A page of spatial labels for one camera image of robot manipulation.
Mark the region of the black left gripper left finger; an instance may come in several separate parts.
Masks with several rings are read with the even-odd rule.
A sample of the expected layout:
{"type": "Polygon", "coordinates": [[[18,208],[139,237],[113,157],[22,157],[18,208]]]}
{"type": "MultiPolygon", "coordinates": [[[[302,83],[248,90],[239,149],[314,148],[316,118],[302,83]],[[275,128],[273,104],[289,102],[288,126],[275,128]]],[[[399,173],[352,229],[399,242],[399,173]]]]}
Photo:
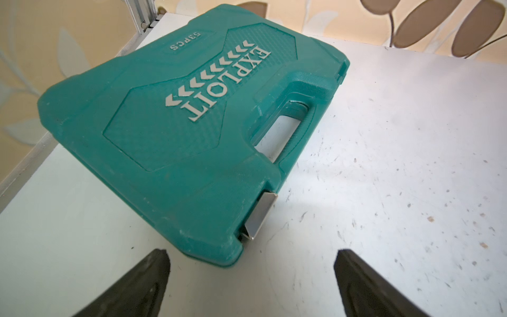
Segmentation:
{"type": "Polygon", "coordinates": [[[170,268],[167,251],[154,249],[76,316],[158,316],[170,268]]]}

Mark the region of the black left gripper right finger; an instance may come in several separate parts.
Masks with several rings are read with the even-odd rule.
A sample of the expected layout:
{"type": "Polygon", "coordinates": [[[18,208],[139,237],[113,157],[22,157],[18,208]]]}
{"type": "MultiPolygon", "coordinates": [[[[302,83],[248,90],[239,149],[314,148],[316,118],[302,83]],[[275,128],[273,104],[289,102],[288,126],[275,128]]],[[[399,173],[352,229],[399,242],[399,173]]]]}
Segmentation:
{"type": "Polygon", "coordinates": [[[428,317],[350,249],[338,251],[334,272],[347,316],[428,317]]]}

